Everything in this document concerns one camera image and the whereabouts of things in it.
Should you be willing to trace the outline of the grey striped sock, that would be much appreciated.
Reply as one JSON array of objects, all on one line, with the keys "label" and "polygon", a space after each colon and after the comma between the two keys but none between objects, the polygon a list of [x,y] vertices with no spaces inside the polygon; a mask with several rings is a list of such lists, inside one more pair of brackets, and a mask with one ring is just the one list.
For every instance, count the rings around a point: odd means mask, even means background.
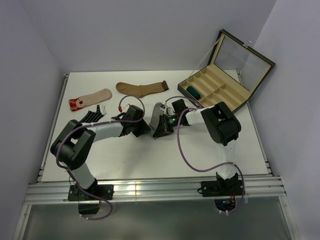
[{"label": "grey striped sock", "polygon": [[160,122],[160,116],[165,114],[165,105],[162,102],[157,102],[152,111],[149,126],[155,131]]}]

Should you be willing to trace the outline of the brown long sock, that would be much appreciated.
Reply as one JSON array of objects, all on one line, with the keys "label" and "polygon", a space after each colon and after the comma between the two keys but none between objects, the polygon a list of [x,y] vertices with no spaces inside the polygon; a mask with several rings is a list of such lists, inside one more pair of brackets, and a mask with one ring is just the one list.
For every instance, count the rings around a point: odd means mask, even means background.
[{"label": "brown long sock", "polygon": [[169,90],[167,82],[156,82],[147,85],[133,85],[125,82],[118,82],[115,85],[118,92],[125,95],[132,95],[138,98],[143,98],[148,95],[158,94]]}]

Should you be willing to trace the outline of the green christmas bear sock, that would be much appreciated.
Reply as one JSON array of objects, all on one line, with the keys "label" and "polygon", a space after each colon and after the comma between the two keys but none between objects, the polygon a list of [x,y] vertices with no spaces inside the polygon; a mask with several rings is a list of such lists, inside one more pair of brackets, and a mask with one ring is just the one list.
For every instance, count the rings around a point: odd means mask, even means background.
[{"label": "green christmas bear sock", "polygon": [[201,98],[200,93],[191,85],[186,88],[186,91],[196,100]]}]

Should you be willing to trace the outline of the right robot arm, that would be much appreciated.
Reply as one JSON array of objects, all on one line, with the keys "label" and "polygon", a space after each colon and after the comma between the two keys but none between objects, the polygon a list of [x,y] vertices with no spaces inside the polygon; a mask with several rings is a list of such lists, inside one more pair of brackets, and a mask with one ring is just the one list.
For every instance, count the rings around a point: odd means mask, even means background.
[{"label": "right robot arm", "polygon": [[[232,181],[244,180],[240,168],[232,161],[235,157],[236,140],[242,130],[240,122],[223,101],[209,107],[190,108],[180,98],[172,103],[172,107],[173,114],[169,114],[166,102],[155,104],[149,123],[150,135],[153,139],[166,137],[173,134],[174,128],[177,128],[177,146],[186,165],[198,173],[215,170],[218,180],[216,183],[217,191],[222,195],[229,194],[234,188]],[[192,166],[181,147],[180,127],[196,124],[205,125],[211,139],[219,147],[220,161],[207,169],[198,169]]]}]

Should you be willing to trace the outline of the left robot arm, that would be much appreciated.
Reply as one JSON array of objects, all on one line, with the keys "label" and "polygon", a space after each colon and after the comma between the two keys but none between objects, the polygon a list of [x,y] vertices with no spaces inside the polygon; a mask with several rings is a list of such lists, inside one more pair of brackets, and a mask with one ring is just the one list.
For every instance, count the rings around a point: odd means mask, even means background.
[{"label": "left robot arm", "polygon": [[119,115],[112,117],[107,124],[82,124],[70,120],[50,147],[57,165],[71,173],[80,186],[79,194],[91,200],[98,193],[98,181],[86,164],[93,143],[119,138],[129,134],[135,137],[146,134],[150,128],[143,120],[145,111],[138,106],[128,105]]}]

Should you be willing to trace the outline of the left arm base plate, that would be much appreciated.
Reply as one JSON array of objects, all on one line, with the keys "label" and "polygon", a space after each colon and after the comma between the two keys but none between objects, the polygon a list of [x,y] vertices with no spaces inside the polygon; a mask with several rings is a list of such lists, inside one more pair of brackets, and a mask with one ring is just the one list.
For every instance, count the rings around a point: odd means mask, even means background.
[{"label": "left arm base plate", "polygon": [[83,201],[93,201],[97,200],[94,196],[99,197],[100,199],[104,200],[112,200],[113,199],[113,193],[114,193],[114,186],[112,184],[98,184],[90,189],[85,189],[84,193],[81,191],[76,185],[71,185],[69,188],[69,193],[67,200],[69,202],[83,202]]}]

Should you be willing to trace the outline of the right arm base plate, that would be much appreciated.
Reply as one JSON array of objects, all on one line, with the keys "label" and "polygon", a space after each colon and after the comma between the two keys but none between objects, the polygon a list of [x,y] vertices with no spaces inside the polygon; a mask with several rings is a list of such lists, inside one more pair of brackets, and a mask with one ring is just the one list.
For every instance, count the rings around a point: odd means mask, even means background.
[{"label": "right arm base plate", "polygon": [[241,196],[243,194],[243,184],[240,180],[232,183],[226,181],[202,181],[197,190],[203,197],[231,197]]}]

